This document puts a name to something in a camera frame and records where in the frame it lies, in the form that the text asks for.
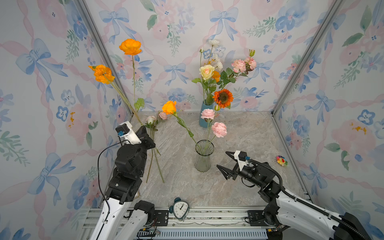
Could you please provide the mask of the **teal ceramic vase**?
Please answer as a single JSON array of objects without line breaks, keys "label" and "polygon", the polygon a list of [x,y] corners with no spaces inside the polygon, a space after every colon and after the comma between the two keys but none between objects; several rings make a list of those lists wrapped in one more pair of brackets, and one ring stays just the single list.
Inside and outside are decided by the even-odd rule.
[{"label": "teal ceramic vase", "polygon": [[200,114],[200,118],[199,118],[199,125],[202,128],[208,127],[208,122],[206,121],[205,110],[213,110],[213,109],[214,109],[213,105],[206,105],[205,101],[203,101],[202,106],[201,106],[201,114]]}]

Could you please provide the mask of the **orange ranunculus flower bunch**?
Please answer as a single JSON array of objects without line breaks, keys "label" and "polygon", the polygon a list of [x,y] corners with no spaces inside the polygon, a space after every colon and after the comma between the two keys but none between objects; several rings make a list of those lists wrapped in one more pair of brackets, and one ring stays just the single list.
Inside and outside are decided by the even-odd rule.
[{"label": "orange ranunculus flower bunch", "polygon": [[142,53],[141,49],[141,42],[133,40],[133,39],[127,39],[121,43],[119,46],[119,49],[124,52],[125,55],[131,56],[131,62],[133,67],[133,76],[132,80],[134,83],[134,105],[130,103],[129,99],[126,97],[126,95],[123,93],[123,90],[116,84],[115,77],[112,74],[112,70],[109,67],[106,67],[104,65],[98,65],[98,66],[89,66],[89,68],[94,72],[95,80],[99,83],[111,85],[113,89],[117,91],[117,93],[120,95],[123,102],[128,106],[129,110],[132,112],[134,117],[138,120],[138,122],[143,126],[143,122],[141,121],[138,110],[141,108],[141,100],[136,100],[136,66],[135,66],[135,56]]}]

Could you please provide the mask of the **orange sunflower stem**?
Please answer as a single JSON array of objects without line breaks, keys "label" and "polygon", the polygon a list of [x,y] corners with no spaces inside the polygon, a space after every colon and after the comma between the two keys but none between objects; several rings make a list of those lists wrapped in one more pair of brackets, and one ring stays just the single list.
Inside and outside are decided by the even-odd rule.
[{"label": "orange sunflower stem", "polygon": [[214,92],[213,100],[221,109],[224,109],[224,108],[230,109],[231,103],[233,102],[234,97],[229,90],[223,89],[223,90]]}]

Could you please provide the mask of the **orange rose bud stem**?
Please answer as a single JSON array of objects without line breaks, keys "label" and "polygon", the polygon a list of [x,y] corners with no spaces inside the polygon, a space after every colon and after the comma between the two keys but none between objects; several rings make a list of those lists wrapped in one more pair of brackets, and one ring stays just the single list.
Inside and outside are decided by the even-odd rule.
[{"label": "orange rose bud stem", "polygon": [[189,136],[191,137],[191,139],[194,141],[194,143],[196,144],[197,141],[195,140],[194,138],[194,134],[192,133],[192,131],[190,130],[190,128],[186,125],[185,121],[179,117],[178,115],[178,111],[177,111],[177,108],[176,108],[176,104],[177,102],[176,101],[168,101],[166,102],[163,107],[162,107],[162,111],[163,113],[165,113],[166,115],[172,115],[174,116],[176,119],[177,119],[177,123],[182,126],[189,134]]}]

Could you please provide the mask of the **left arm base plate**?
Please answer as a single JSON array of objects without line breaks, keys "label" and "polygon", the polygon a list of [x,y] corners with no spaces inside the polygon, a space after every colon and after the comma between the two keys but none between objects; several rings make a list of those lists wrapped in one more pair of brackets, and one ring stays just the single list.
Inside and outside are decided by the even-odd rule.
[{"label": "left arm base plate", "polygon": [[144,224],[146,228],[149,227],[166,227],[169,222],[168,210],[150,210],[147,214],[147,222]]}]

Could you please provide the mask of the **pink rose flower stem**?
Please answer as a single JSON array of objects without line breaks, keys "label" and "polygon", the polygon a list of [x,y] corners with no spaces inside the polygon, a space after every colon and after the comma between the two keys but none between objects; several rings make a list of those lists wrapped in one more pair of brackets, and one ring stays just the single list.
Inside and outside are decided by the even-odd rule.
[{"label": "pink rose flower stem", "polygon": [[[158,112],[155,117],[157,117],[157,123],[156,123],[156,129],[155,129],[155,134],[156,134],[156,132],[158,131],[158,125],[160,123],[164,122],[165,120],[167,120],[168,117],[163,112]],[[160,151],[157,148],[155,148],[155,152],[154,153],[155,153],[155,159],[156,159],[156,163],[157,163],[157,166],[158,166],[158,170],[159,170],[159,173],[160,173],[160,176],[161,176],[161,180],[162,180],[163,183],[165,183],[165,180],[164,180],[164,177],[163,177],[163,174],[162,174],[162,170],[160,168],[159,159],[158,159],[158,157],[161,156]]]}]

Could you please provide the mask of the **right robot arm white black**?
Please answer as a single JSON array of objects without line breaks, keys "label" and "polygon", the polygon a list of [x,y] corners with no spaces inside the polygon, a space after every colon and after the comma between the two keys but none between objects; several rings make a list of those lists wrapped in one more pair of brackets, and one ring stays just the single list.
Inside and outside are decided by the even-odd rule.
[{"label": "right robot arm white black", "polygon": [[226,180],[241,178],[258,187],[258,194],[267,203],[257,215],[249,213],[250,225],[270,226],[272,233],[295,229],[314,240],[369,240],[370,236],[357,217],[350,213],[340,215],[308,202],[283,186],[281,175],[268,163],[260,163],[241,151],[226,152],[235,166],[228,169],[217,166]]}]

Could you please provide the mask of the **orange poppy flower stem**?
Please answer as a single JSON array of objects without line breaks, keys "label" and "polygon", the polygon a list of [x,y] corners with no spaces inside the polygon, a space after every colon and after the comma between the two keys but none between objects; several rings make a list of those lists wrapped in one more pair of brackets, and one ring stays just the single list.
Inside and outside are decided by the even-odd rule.
[{"label": "orange poppy flower stem", "polygon": [[213,104],[213,92],[216,90],[216,84],[220,81],[220,75],[221,70],[223,69],[223,64],[220,59],[213,58],[209,61],[210,65],[212,65],[215,69],[213,71],[213,75],[211,77],[211,80],[209,81],[209,88],[208,88],[208,96],[207,96],[207,103],[209,105]]}]

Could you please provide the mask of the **clear glass vase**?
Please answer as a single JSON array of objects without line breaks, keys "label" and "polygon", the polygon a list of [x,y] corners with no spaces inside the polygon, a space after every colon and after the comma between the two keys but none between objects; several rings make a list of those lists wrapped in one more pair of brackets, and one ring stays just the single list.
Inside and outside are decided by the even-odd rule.
[{"label": "clear glass vase", "polygon": [[200,140],[195,146],[197,157],[195,168],[199,172],[207,172],[211,168],[211,156],[214,153],[215,146],[208,140]]}]

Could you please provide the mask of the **cream yellow rose stem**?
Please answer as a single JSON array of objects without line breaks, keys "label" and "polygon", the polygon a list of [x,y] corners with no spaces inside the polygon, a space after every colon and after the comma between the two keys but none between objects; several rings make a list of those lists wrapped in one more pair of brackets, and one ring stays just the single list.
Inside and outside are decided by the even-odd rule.
[{"label": "cream yellow rose stem", "polygon": [[203,89],[203,103],[207,106],[213,104],[213,95],[217,89],[217,81],[214,79],[215,67],[212,65],[205,65],[200,67],[200,78],[192,80],[195,84],[201,84]]}]

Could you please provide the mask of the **pink carnation flower stem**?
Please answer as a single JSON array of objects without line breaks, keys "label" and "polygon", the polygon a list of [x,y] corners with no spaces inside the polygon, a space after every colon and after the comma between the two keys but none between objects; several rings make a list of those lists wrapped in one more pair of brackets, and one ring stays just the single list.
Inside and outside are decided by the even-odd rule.
[{"label": "pink carnation flower stem", "polygon": [[235,83],[238,77],[247,77],[250,72],[258,66],[254,59],[255,50],[249,50],[249,55],[244,60],[234,60],[231,68],[226,68],[221,72],[220,80],[217,83],[219,89],[223,90],[227,84]]}]

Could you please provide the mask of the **white flower stem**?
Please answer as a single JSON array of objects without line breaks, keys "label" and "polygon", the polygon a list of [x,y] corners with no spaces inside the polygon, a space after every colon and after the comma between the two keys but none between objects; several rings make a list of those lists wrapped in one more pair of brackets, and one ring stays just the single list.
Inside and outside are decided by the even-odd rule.
[{"label": "white flower stem", "polygon": [[215,54],[213,52],[214,48],[217,48],[220,45],[220,42],[218,40],[208,40],[209,45],[211,46],[211,49],[209,51],[204,51],[203,49],[200,50],[201,53],[201,59],[200,59],[200,67],[203,67],[205,65],[210,65],[209,61],[213,58],[219,58],[218,54]]}]

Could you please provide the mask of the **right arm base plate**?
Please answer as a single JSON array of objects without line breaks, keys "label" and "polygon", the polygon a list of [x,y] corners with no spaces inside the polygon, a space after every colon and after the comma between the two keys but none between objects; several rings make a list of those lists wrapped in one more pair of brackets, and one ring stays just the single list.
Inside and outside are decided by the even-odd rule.
[{"label": "right arm base plate", "polygon": [[272,229],[282,229],[286,225],[280,223],[276,215],[262,210],[248,210],[245,222],[252,227],[267,227]]}]

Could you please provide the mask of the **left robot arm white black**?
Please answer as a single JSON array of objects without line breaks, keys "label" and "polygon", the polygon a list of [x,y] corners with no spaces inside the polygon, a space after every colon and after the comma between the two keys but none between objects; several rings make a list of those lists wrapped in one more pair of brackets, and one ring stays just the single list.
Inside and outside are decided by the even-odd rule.
[{"label": "left robot arm white black", "polygon": [[154,204],[139,201],[128,222],[121,230],[118,229],[142,184],[148,150],[156,145],[144,126],[134,131],[130,122],[124,122],[116,127],[116,131],[121,140],[116,167],[108,189],[102,195],[104,206],[92,240],[134,240],[139,230],[152,224],[155,217]]}]

